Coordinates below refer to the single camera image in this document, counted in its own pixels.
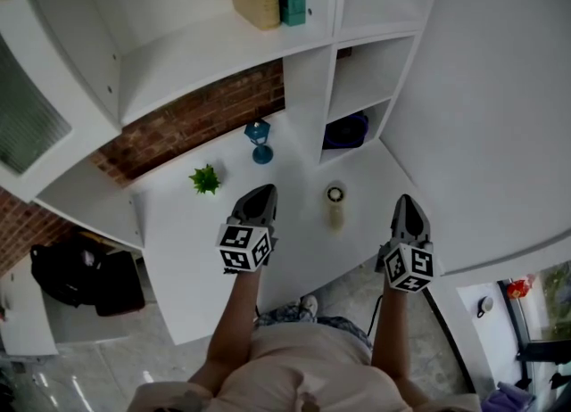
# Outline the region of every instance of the white cube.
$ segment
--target white cube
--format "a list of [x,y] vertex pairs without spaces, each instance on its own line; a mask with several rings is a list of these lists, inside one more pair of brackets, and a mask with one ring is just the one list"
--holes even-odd
[[271,252],[269,230],[263,227],[222,224],[216,248],[226,268],[255,271]]
[[389,285],[402,292],[417,293],[434,279],[433,254],[400,243],[385,257]]

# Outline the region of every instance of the patterned pants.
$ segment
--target patterned pants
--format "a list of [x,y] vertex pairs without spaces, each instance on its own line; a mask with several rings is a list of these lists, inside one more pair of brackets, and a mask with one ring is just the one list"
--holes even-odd
[[361,342],[363,342],[369,350],[373,350],[373,345],[368,339],[367,335],[363,330],[356,326],[351,320],[345,317],[314,317],[311,312],[307,309],[302,308],[298,303],[292,302],[261,314],[260,318],[256,320],[256,328],[261,326],[276,325],[278,323],[289,323],[289,322],[308,322],[308,323],[319,323],[320,325],[332,326],[338,330],[346,331],[351,333]]

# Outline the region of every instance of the succulent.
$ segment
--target succulent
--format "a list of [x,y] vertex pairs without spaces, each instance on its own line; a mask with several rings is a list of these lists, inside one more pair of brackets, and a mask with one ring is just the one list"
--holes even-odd
[[198,194],[205,194],[206,192],[216,193],[216,189],[220,187],[220,181],[218,176],[214,172],[214,168],[211,165],[206,165],[206,168],[194,169],[196,171],[193,176],[189,176],[193,179],[194,188]]

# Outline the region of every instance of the lamp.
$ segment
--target lamp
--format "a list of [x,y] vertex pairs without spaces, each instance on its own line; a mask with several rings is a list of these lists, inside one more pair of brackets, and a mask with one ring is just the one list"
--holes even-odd
[[246,125],[244,134],[250,138],[253,144],[256,144],[256,148],[252,152],[253,160],[260,165],[271,161],[274,153],[266,145],[268,142],[269,123],[262,119],[251,122]]

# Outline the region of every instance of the brick wallpaper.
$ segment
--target brick wallpaper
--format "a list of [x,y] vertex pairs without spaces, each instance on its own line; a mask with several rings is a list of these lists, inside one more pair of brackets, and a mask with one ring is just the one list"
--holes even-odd
[[282,61],[202,87],[123,128],[91,155],[121,185],[181,153],[286,106]]
[[[248,122],[285,108],[282,61],[264,63],[202,87],[123,128],[91,155],[121,185]],[[40,243],[70,236],[75,226],[0,188],[0,276]]]
[[70,236],[75,226],[35,203],[0,188],[0,276],[23,259],[33,244],[49,245]]

